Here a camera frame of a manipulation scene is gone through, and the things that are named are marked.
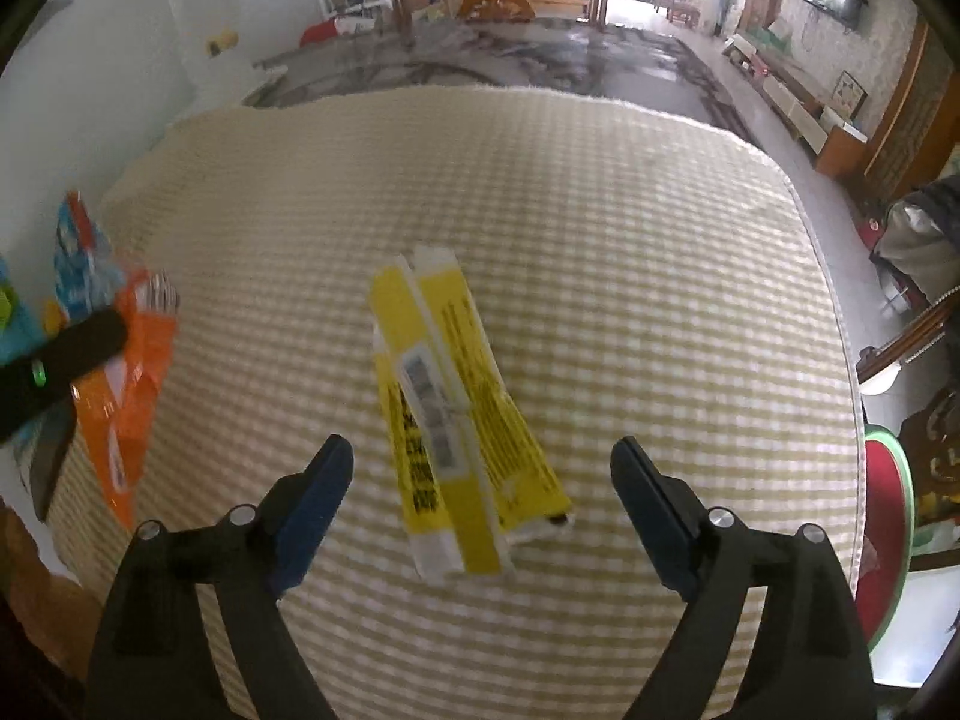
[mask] orange plastic bag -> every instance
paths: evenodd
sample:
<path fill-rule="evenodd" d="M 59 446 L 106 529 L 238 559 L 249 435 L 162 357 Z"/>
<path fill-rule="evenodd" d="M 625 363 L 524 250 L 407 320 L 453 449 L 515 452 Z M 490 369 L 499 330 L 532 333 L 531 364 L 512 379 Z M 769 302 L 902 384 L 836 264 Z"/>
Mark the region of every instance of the orange plastic bag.
<path fill-rule="evenodd" d="M 114 305 L 127 324 L 123 354 L 76 381 L 73 396 L 104 498 L 132 530 L 133 490 L 173 351 L 176 293 L 162 274 L 136 271 Z"/>

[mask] tablecloth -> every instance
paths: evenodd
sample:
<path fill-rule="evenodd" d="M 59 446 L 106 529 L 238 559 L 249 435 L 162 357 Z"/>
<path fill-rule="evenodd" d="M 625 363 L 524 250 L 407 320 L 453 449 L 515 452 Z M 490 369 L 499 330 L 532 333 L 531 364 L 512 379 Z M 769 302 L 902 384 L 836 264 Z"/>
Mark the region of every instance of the tablecloth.
<path fill-rule="evenodd" d="M 282 613 L 347 718 L 618 718 L 683 612 L 608 478 L 634 435 L 752 527 L 827 529 L 856 576 L 862 424 L 829 276 L 784 173 L 733 134 L 625 103 L 421 87 L 232 109 L 173 127 L 103 200 L 166 269 L 181 328 L 138 514 L 209 524 L 323 439 L 356 475 Z M 508 390 L 573 499 L 496 581 L 424 584 L 371 363 L 371 276 L 457 253 Z M 50 514 L 101 597 L 128 541 L 77 440 Z M 210 593 L 211 649 L 250 713 Z M 752 591 L 710 704 L 733 699 Z"/>

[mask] metal screw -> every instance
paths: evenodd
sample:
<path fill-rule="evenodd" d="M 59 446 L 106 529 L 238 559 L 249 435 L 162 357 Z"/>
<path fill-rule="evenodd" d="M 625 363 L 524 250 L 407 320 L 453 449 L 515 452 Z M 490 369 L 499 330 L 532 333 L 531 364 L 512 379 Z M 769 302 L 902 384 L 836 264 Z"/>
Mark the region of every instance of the metal screw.
<path fill-rule="evenodd" d="M 142 538 L 143 541 L 150 541 L 151 538 L 156 538 L 160 535 L 160 522 L 157 522 L 155 519 L 148 519 L 136 529 L 136 534 Z"/>
<path fill-rule="evenodd" d="M 707 516 L 710 518 L 710 522 L 718 528 L 731 527 L 735 522 L 733 512 L 728 512 L 726 509 L 711 509 Z"/>
<path fill-rule="evenodd" d="M 808 522 L 803 528 L 800 529 L 800 532 L 803 533 L 803 537 L 807 541 L 811 541 L 814 544 L 819 544 L 823 541 L 827 534 L 824 533 L 824 529 L 819 525 L 814 525 L 812 522 Z"/>
<path fill-rule="evenodd" d="M 256 517 L 256 509 L 248 503 L 230 510 L 230 522 L 234 525 L 248 525 Z"/>

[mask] floor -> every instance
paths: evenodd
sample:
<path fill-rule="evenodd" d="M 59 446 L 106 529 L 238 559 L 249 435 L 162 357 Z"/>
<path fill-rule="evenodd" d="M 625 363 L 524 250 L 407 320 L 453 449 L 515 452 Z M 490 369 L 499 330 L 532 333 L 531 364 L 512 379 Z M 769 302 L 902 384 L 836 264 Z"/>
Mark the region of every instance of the floor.
<path fill-rule="evenodd" d="M 877 272 L 856 233 L 846 191 L 813 170 L 812 152 L 793 139 L 744 74 L 720 55 L 723 41 L 683 25 L 672 25 L 662 9 L 655 13 L 646 2 L 608 0 L 607 21 L 674 35 L 707 64 L 730 93 L 757 144 L 793 182 L 823 252 L 853 353 L 866 346 L 882 346 L 894 338 L 904 327 L 904 319 L 896 315 L 880 290 Z M 885 394 L 864 397 L 867 419 L 898 433 L 904 418 L 923 408 L 946 382 L 945 371 L 946 357 L 940 344 L 904 367 Z"/>

